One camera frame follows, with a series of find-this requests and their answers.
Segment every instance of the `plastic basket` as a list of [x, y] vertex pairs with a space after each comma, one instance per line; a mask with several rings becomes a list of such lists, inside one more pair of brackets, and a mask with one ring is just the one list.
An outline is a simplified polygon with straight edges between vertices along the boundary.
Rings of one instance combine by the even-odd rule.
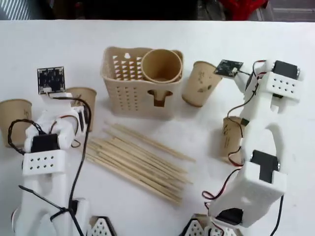
[[[171, 119], [180, 97], [182, 73], [172, 83], [146, 81], [141, 71], [142, 58], [150, 48], [116, 48], [105, 50], [101, 67], [112, 110], [118, 115]], [[175, 52], [183, 63], [183, 55]], [[157, 101], [156, 91], [165, 91], [165, 99]]]

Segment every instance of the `circuit board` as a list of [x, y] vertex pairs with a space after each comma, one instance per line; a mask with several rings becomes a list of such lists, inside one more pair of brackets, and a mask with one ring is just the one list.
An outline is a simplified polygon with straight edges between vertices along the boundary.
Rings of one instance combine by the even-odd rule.
[[214, 71], [215, 74], [223, 77], [234, 78], [238, 71], [241, 69], [243, 62], [232, 61], [232, 60], [222, 60]]
[[38, 94], [64, 92], [63, 66], [37, 69]]

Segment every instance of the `white table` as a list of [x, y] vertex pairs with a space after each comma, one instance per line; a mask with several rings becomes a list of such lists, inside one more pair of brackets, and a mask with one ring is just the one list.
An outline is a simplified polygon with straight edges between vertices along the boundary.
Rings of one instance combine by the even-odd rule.
[[[179, 162], [189, 170], [194, 185], [186, 187], [180, 207], [86, 162], [75, 196], [91, 200], [94, 215], [109, 216], [120, 236], [176, 236], [193, 213], [205, 213], [202, 190], [218, 191], [233, 168], [218, 156], [222, 119], [242, 103], [234, 82], [220, 82], [207, 104], [193, 108], [181, 99], [174, 120], [117, 118], [109, 110], [100, 77], [103, 51], [108, 46], [178, 49], [184, 53], [187, 77], [196, 60], [218, 64], [221, 59], [243, 61], [247, 71], [257, 59], [283, 60], [305, 73], [305, 92], [292, 110], [286, 143], [292, 160], [283, 215], [277, 235], [307, 235], [315, 210], [315, 24], [257, 22], [148, 22], [148, 21], [28, 21], [0, 22], [0, 101], [24, 98], [33, 103], [33, 118], [43, 109], [37, 95], [36, 69], [64, 66], [66, 86], [97, 90], [93, 135], [103, 135], [104, 120], [131, 125], [136, 130], [197, 159]], [[79, 151], [71, 151], [72, 177]], [[21, 156], [0, 144], [0, 231], [12, 235], [10, 214], [21, 201]], [[266, 236], [273, 230], [279, 202], [245, 235]]]

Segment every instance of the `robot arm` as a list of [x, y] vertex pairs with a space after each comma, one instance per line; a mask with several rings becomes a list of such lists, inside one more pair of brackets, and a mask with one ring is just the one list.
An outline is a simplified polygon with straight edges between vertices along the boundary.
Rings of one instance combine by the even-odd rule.
[[[299, 69], [282, 61], [271, 65], [266, 61], [245, 86], [244, 99], [256, 94], [244, 107], [241, 118], [249, 123], [240, 141], [243, 167], [224, 192], [209, 205], [212, 221], [228, 228], [249, 227], [269, 210], [286, 191], [286, 173], [289, 169], [289, 150], [283, 139], [281, 123], [290, 105], [297, 104], [302, 90]], [[242, 80], [236, 80], [243, 88]], [[276, 156], [256, 150], [257, 137], [269, 129], [275, 140]]]
[[[72, 97], [64, 92], [63, 68], [39, 70], [44, 75], [43, 79], [38, 77], [38, 90], [43, 96], [45, 110], [36, 123], [45, 134], [39, 135], [33, 126], [26, 130], [22, 188], [26, 191], [22, 192], [21, 206], [13, 214], [13, 229], [16, 236], [38, 235], [40, 221], [48, 215], [56, 235], [83, 236], [91, 216], [90, 204], [86, 199], [72, 199], [66, 166], [67, 150], [75, 138], [86, 134], [89, 114], [83, 106], [71, 107], [71, 100], [51, 99]], [[43, 88], [54, 93], [49, 97]]]

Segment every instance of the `brown paper cup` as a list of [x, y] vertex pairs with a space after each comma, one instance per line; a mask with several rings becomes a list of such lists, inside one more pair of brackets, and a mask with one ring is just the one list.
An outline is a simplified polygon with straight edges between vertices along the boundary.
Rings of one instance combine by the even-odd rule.
[[183, 64], [173, 51], [157, 49], [149, 51], [141, 62], [141, 71], [146, 80], [158, 84], [176, 81], [182, 74]]
[[[70, 92], [73, 97], [81, 98], [81, 99], [85, 100], [88, 103], [88, 105], [90, 106], [91, 112], [92, 112], [90, 131], [92, 131], [93, 130], [96, 91], [94, 89], [85, 88], [85, 87], [68, 88], [66, 91]], [[73, 101], [71, 103], [71, 105], [72, 105], [72, 107], [83, 106], [83, 104], [81, 102], [78, 102], [78, 101]]]
[[215, 69], [215, 66], [205, 61], [194, 63], [182, 94], [185, 102], [195, 107], [202, 107], [206, 103], [210, 94], [221, 81], [221, 77], [213, 73]]
[[[32, 119], [32, 104], [23, 99], [6, 100], [0, 103], [0, 128], [3, 143], [8, 144], [8, 129], [11, 123], [16, 119]], [[11, 139], [15, 146], [21, 147], [26, 139], [25, 131], [30, 126], [29, 123], [16, 123], [12, 130]]]
[[[239, 117], [230, 117], [231, 120], [234, 120], [241, 123], [241, 118]], [[239, 148], [239, 142], [241, 139], [241, 130], [240, 126], [232, 121], [230, 121], [227, 117], [223, 119], [223, 135], [221, 139], [221, 147], [220, 147], [220, 156], [223, 161], [230, 163], [228, 160], [228, 155], [231, 152], [235, 152]], [[241, 163], [241, 155], [240, 152], [231, 155], [231, 160], [236, 163]]]

